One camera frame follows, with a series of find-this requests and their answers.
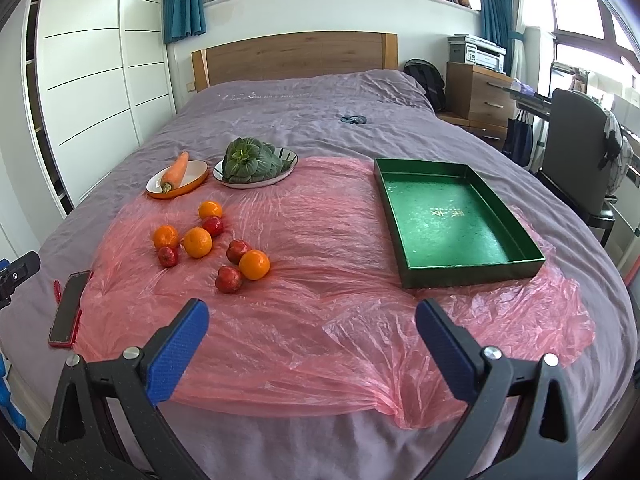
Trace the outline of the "teal curtain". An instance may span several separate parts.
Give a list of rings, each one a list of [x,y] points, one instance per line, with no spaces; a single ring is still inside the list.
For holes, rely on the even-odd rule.
[[[203,0],[164,0],[164,44],[206,33]]]
[[[506,50],[503,69],[510,74],[513,66],[515,41],[513,0],[480,0],[480,36]]]

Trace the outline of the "dark blue bag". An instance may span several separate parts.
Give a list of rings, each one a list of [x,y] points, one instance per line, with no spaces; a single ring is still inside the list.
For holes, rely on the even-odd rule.
[[[526,167],[532,156],[533,145],[533,119],[529,112],[520,110],[515,118],[508,120],[502,154],[514,164]]]

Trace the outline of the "grey chair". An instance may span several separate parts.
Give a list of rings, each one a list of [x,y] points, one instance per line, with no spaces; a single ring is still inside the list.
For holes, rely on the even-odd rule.
[[[608,242],[615,217],[605,200],[622,142],[607,133],[608,114],[585,93],[552,93],[544,157],[536,178]]]

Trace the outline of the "carrot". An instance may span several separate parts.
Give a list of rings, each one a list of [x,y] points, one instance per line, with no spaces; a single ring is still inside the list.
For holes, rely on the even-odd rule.
[[[182,152],[174,163],[160,177],[160,190],[163,194],[178,188],[188,168],[189,153]]]

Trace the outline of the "teal left curtain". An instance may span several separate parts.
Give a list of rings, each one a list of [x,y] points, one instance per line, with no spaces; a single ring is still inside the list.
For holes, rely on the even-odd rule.
[[[164,44],[206,33],[203,0],[164,0]]]

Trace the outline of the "orange fruit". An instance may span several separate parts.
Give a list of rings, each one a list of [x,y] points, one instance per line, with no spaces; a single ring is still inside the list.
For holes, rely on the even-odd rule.
[[[210,217],[218,217],[221,218],[224,214],[224,210],[220,203],[215,202],[214,200],[206,200],[198,206],[198,216],[202,220],[206,220]]]
[[[152,242],[156,249],[163,247],[177,248],[180,244],[180,235],[174,226],[163,224],[153,232]]]
[[[258,281],[264,278],[270,271],[268,256],[258,249],[251,249],[242,255],[238,267],[244,278],[250,281]]]
[[[181,245],[189,257],[201,259],[212,250],[213,240],[206,229],[196,226],[184,234]]]

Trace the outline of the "wooden headboard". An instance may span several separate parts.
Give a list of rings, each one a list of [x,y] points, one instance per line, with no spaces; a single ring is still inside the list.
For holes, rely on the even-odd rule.
[[[196,50],[191,63],[197,92],[229,81],[396,70],[398,38],[391,32],[290,32]]]

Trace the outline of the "green bok choy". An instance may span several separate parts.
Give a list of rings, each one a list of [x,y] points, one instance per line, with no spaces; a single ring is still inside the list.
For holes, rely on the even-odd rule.
[[[224,178],[245,182],[251,176],[269,177],[281,171],[274,146],[255,138],[237,138],[224,153]]]

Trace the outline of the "white wardrobe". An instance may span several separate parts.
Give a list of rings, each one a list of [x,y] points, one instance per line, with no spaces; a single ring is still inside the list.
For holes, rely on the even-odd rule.
[[[174,116],[163,0],[38,0],[35,76],[68,214]]]

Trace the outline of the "green rectangular tray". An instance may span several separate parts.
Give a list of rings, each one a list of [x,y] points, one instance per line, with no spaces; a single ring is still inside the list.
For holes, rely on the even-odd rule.
[[[374,176],[402,287],[524,280],[546,262],[518,218],[470,166],[378,158]]]

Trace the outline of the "white round plate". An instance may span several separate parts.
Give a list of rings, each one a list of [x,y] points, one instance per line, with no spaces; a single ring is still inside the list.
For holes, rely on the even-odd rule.
[[[224,178],[224,161],[218,160],[214,169],[212,170],[212,175],[214,179],[219,182],[221,185],[226,186],[227,188],[236,188],[237,190],[249,190],[250,188],[264,188],[265,186],[274,185],[276,183],[281,182],[285,178],[287,178],[294,171],[299,157],[298,155],[288,148],[274,148],[273,149],[274,156],[280,160],[281,163],[281,171],[273,176],[269,177],[256,177],[251,176],[250,180],[245,182],[234,182],[230,180],[226,180]]]

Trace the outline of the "white printer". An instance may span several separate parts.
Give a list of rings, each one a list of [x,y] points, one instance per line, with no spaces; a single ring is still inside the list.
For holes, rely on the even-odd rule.
[[[505,48],[473,35],[455,34],[447,40],[450,62],[478,65],[504,73]]]

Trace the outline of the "red apple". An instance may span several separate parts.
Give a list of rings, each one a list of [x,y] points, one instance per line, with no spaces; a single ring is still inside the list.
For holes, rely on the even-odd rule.
[[[232,240],[227,248],[227,259],[233,264],[239,264],[242,257],[252,249],[245,240]]]
[[[211,238],[216,238],[224,232],[224,222],[218,216],[211,216],[202,222],[202,228],[208,232]]]
[[[243,285],[243,275],[234,266],[221,266],[218,269],[215,286],[223,294],[234,294]]]
[[[157,249],[157,260],[164,269],[173,268],[179,262],[179,251],[175,247],[162,246]]]

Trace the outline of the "teal right curtain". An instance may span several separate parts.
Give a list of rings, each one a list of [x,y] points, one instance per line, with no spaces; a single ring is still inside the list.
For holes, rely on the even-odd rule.
[[[480,36],[506,50],[503,69],[510,74],[513,66],[515,41],[513,0],[480,0]]]

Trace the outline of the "black backpack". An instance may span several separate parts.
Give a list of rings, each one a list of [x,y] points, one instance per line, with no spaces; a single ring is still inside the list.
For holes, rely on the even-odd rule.
[[[434,64],[413,58],[405,62],[402,71],[420,84],[436,113],[446,110],[445,81]]]

